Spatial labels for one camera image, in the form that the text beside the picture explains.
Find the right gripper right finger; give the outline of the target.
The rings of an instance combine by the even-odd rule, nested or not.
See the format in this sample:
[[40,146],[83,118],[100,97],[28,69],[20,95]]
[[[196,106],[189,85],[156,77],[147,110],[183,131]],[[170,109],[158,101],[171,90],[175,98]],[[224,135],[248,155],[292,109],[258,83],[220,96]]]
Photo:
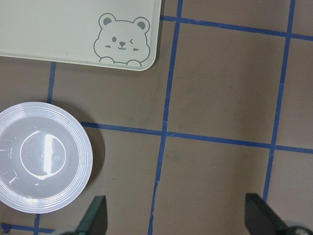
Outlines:
[[245,226],[250,235],[286,235],[288,226],[257,193],[245,195]]

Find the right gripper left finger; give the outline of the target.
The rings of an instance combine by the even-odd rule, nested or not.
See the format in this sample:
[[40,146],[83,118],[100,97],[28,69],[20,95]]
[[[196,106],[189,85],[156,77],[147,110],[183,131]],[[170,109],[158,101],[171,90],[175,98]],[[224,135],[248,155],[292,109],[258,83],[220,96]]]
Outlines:
[[105,235],[108,228],[106,197],[96,196],[81,222],[75,229],[77,235]]

